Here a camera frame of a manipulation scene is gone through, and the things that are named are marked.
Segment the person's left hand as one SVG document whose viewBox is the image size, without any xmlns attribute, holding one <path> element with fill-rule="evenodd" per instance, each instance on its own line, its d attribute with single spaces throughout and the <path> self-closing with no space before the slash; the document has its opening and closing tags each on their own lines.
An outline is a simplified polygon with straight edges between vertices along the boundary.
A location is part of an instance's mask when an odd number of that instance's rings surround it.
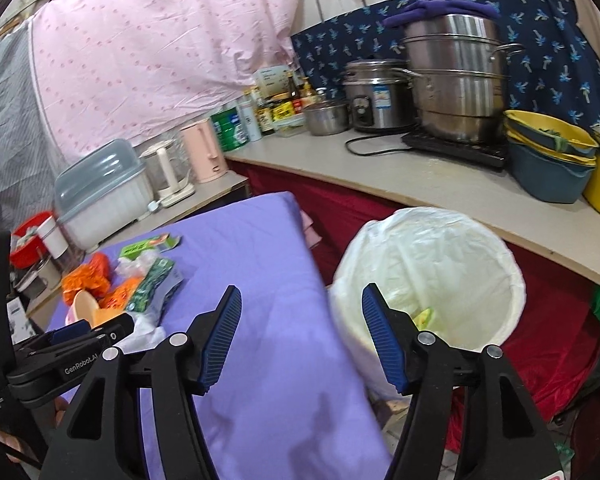
<svg viewBox="0 0 600 480">
<path fill-rule="evenodd" d="M 29 420 L 32 422 L 34 431 L 29 432 L 29 436 L 33 437 L 34 443 L 31 444 L 26 439 L 26 432 L 23 429 L 16 429 L 14 424 L 7 424 L 0 426 L 1 444 L 42 463 L 45 460 L 50 441 L 66 414 L 67 408 L 68 402 L 62 396 L 58 396 L 52 402 L 35 408 L 33 411 L 24 410 L 24 414 L 30 418 L 26 419 L 23 425 L 27 426 Z"/>
</svg>

